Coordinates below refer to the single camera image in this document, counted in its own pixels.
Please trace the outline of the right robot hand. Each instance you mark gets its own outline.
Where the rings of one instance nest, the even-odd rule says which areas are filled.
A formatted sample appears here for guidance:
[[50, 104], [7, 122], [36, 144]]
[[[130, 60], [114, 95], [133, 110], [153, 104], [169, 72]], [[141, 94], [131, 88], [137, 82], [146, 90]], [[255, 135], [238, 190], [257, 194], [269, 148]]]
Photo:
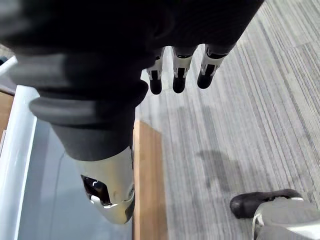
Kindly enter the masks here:
[[80, 167], [88, 199], [113, 224], [133, 215], [133, 129], [148, 91], [161, 92], [165, 47], [180, 93], [192, 55], [205, 44], [198, 86], [207, 88], [261, 0], [3, 0], [0, 42], [13, 51], [17, 85], [39, 97], [48, 122]]

